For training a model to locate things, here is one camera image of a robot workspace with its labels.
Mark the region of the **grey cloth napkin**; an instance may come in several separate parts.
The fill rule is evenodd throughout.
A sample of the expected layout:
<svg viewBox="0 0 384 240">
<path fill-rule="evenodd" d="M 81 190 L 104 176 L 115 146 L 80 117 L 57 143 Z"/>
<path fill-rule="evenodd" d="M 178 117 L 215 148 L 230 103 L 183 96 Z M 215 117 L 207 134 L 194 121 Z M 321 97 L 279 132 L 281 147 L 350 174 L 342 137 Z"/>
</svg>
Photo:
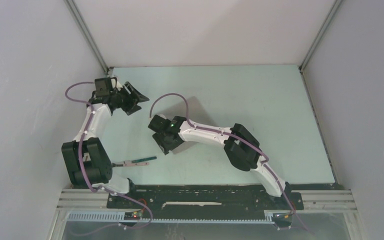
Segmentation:
<svg viewBox="0 0 384 240">
<path fill-rule="evenodd" d="M 171 118 L 174 116 L 186 117 L 186 104 L 184 100 L 179 96 L 169 96 L 168 98 L 173 99 L 169 100 L 169 102 L 172 103 L 172 106 L 170 106 L 167 111 L 169 116 Z M 187 97 L 186 100 L 188 102 L 188 116 L 191 121 L 202 124 L 211 124 L 213 122 L 206 108 L 196 96 Z M 198 143 L 192 141 L 184 142 L 174 149 L 172 153 L 174 155 L 185 153 L 190 149 L 194 149 L 197 144 Z"/>
</svg>

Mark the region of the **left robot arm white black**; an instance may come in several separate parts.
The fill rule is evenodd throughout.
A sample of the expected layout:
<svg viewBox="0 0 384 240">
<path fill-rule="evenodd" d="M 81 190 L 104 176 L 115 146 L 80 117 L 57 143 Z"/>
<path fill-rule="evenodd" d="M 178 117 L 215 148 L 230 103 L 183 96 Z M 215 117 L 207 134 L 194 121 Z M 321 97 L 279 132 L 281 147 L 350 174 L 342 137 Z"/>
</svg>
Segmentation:
<svg viewBox="0 0 384 240">
<path fill-rule="evenodd" d="M 149 98 L 136 90 L 128 81 L 124 84 L 115 76 L 92 81 L 95 90 L 89 100 L 70 101 L 86 105 L 86 116 L 78 134 L 61 146 L 69 180 L 76 189 L 107 191 L 119 195 L 118 201 L 125 208 L 133 208 L 138 202 L 134 183 L 113 173 L 112 162 L 100 140 L 113 113 L 121 109 L 128 116 L 141 110 L 139 103 Z"/>
</svg>

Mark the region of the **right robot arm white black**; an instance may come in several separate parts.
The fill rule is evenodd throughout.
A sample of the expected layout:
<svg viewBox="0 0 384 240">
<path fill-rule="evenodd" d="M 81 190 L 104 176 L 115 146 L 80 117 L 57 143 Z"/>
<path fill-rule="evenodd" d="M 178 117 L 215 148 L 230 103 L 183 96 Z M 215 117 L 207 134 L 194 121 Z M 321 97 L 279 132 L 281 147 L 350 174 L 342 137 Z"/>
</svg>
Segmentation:
<svg viewBox="0 0 384 240">
<path fill-rule="evenodd" d="M 182 116 L 168 119 L 163 115 L 154 115 L 148 128 L 154 132 L 152 138 L 165 155 L 185 142 L 222 148 L 233 167 L 255 175 L 270 195 L 275 208 L 284 209 L 290 204 L 289 183 L 269 165 L 269 158 L 260 149 L 260 143 L 243 125 L 236 123 L 233 127 L 217 127 Z"/>
</svg>

